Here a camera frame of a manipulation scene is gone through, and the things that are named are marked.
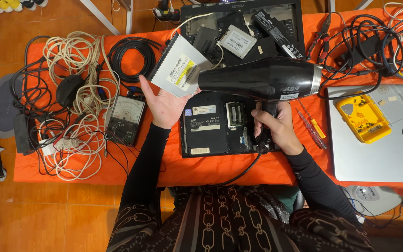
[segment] orange tablecloth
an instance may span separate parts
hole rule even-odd
[[[379,18],[381,18],[384,22],[389,20],[389,17],[384,14],[382,9],[368,9],[361,11],[350,11],[343,12],[342,15],[347,23],[349,23],[356,15],[359,14],[372,14]],[[303,27],[304,27],[304,37],[306,47],[310,45],[313,34],[316,31],[319,31],[322,25],[323,20],[325,19],[326,14],[309,14],[303,15]],[[343,24],[338,15],[333,14],[331,25],[329,29],[329,34],[333,35],[343,28]],[[160,31],[160,32],[151,32],[151,33],[142,33],[142,34],[134,34],[134,35],[120,35],[120,36],[111,36],[105,38],[105,50],[106,52],[120,39],[129,37],[129,36],[138,36],[144,37],[148,39],[152,39],[161,44],[169,38],[171,31]],[[332,48],[334,45],[341,41],[340,38],[333,39],[330,41],[330,47]],[[42,48],[44,43],[34,44],[31,46],[29,50],[29,62],[33,62],[39,59],[42,55]],[[319,51],[319,46],[317,46],[313,51],[313,59],[316,59],[316,56]],[[125,56],[122,61],[123,70],[125,72],[138,72],[142,67],[143,59],[140,54],[137,52],[127,52],[130,55]],[[336,50],[335,55],[332,55],[334,58],[336,55],[341,54],[339,50]],[[160,53],[155,50],[155,54],[157,56],[157,60],[160,57]],[[53,95],[55,96],[54,85],[52,84],[49,75],[47,72],[42,72],[41,76],[48,82],[49,89],[52,89]],[[109,77],[108,72],[103,72],[101,77]],[[403,80],[400,79],[390,79],[393,83],[403,83]],[[328,86],[331,85],[365,85],[365,84],[374,84],[376,82],[376,78],[374,75],[364,75],[364,76],[354,76],[347,77],[341,81],[329,82]],[[126,94],[126,89],[121,87],[121,94]],[[316,95],[307,97],[303,99],[303,104],[306,106],[307,110],[310,112],[313,118],[320,123],[323,129],[327,132],[327,119],[326,119],[326,110],[325,110],[325,102],[320,100]],[[299,107],[298,103],[292,103],[293,107]],[[331,159],[330,159],[330,149],[320,150],[313,140],[310,138],[307,133],[303,123],[300,118],[295,114],[295,108],[293,108],[293,120],[294,127],[297,136],[301,143],[307,148],[309,153],[315,159],[318,165],[339,185],[349,186],[349,185],[372,185],[372,186],[392,186],[395,190],[403,195],[403,183],[394,183],[394,182],[341,182],[334,178],[333,169],[331,167]],[[141,149],[142,143],[146,137],[146,134],[149,129],[149,124],[152,121],[152,115],[149,110],[146,111],[144,121],[142,123],[142,127],[140,129],[140,133],[137,141],[137,149]],[[127,155],[129,160],[130,168],[135,161],[135,156],[127,149],[127,147],[122,146],[124,152]],[[117,158],[120,162],[125,163],[125,158],[122,152],[117,148],[113,143],[109,142],[108,149],[112,155]],[[137,155],[137,151],[134,149],[130,149],[132,152],[135,152]],[[229,180],[233,176],[239,174],[243,171],[246,166],[248,166],[251,162],[253,162],[256,154],[243,154],[243,155],[234,155],[234,156],[223,156],[223,157],[206,157],[206,158],[190,158],[183,159],[181,157],[181,144],[180,144],[180,133],[178,124],[175,124],[172,128],[171,134],[169,136],[169,140],[167,142],[167,146],[163,156],[163,164],[161,169],[165,170],[160,173],[160,179],[158,182],[158,186],[188,186],[188,185],[205,185],[209,183],[220,183],[226,180]],[[102,157],[102,168],[100,171],[87,180],[74,180],[72,182],[78,183],[91,183],[91,184],[106,184],[106,185],[123,185],[126,180],[126,174],[124,170],[112,159],[108,156],[108,158]],[[72,159],[68,167],[82,167],[86,162],[86,158],[75,158]],[[84,172],[84,176],[89,175],[97,169],[98,165],[94,167],[91,166]],[[18,182],[63,182],[59,178],[51,177],[48,175],[40,175],[38,173],[38,157],[37,155],[31,154],[28,156],[23,156],[22,154],[17,154],[16,162],[15,162],[15,174],[14,181]],[[294,175],[281,152],[277,153],[269,153],[260,158],[260,160],[255,164],[255,166],[249,170],[247,174],[238,179],[236,183],[241,185],[255,185],[255,184],[286,184],[293,185],[295,182]]]

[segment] hair dryer handle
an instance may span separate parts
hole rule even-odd
[[[276,118],[278,116],[278,103],[261,103],[261,110],[268,112],[272,117]],[[256,151],[260,154],[267,154],[269,149],[266,145],[271,142],[271,132],[266,125],[262,125],[261,133],[256,138],[257,148]]]

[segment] hair dryer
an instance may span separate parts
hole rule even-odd
[[[271,57],[238,66],[200,72],[198,85],[203,91],[245,96],[262,102],[261,109],[278,115],[278,102],[316,94],[321,83],[320,65],[288,57]],[[263,126],[256,138],[256,151],[268,153],[270,129]]]

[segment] computer mouse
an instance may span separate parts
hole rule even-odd
[[[85,84],[78,75],[71,74],[65,77],[57,87],[56,99],[60,106],[70,107],[76,99],[77,90]]]

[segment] pliers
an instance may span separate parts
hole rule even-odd
[[[324,61],[324,58],[326,57],[327,53],[329,52],[329,26],[330,26],[330,16],[332,13],[329,13],[327,15],[326,20],[324,20],[323,26],[321,27],[321,31],[315,32],[315,38],[313,39],[312,44],[309,47],[309,50],[307,51],[307,57],[306,60],[310,60],[310,53],[312,49],[315,47],[315,45],[320,41],[320,39],[323,39],[323,52],[320,54],[318,57],[318,64],[321,64]]]

